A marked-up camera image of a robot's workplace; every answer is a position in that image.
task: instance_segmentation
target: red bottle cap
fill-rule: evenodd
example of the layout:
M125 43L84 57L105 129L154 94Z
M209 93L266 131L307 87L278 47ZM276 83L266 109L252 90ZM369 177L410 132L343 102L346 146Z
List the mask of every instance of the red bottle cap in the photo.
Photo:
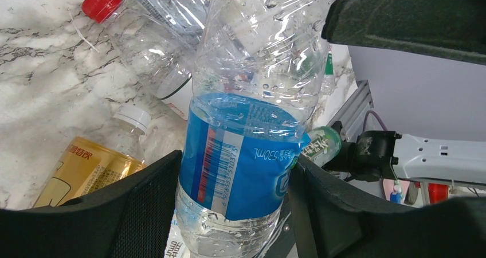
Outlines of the red bottle cap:
M83 12L97 23L105 21L123 0L84 0L81 4Z

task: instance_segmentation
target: yellow bottle label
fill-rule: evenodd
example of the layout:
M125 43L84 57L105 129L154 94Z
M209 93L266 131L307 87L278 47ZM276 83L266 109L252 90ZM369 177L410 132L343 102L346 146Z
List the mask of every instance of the yellow bottle label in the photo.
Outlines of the yellow bottle label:
M131 175L145 165L90 140L76 137L56 165L34 207L58 206Z

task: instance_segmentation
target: white wall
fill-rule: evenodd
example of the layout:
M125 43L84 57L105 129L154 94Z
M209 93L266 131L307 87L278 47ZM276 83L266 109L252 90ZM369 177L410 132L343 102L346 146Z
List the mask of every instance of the white wall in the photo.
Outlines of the white wall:
M394 50L349 47L357 80L370 82L388 129L486 141L486 66Z

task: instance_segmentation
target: crushed plastic bottle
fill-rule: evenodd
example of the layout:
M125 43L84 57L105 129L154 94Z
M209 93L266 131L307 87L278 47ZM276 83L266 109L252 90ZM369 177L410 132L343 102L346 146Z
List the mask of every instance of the crushed plastic bottle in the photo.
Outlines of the crushed plastic bottle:
M144 110L122 105L100 129L75 137L34 207L62 205L144 168L139 139L150 119Z
M159 22L196 47L206 23L207 0L137 0Z
M177 219L192 257L253 257L309 139L334 0L211 0L193 72Z
M121 61L142 85L187 119L195 49L159 21L126 8L123 0L85 0L81 8L106 28Z

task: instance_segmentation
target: marble surface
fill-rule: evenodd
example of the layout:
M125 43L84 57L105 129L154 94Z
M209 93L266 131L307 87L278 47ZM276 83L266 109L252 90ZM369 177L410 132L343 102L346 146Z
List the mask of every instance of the marble surface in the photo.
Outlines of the marble surface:
M152 115L147 163L183 147L186 122L144 93L82 1L0 1L0 208L30 207L71 139L101 127L120 104ZM333 51L338 86L320 99L313 126L326 125L356 89L347 47Z

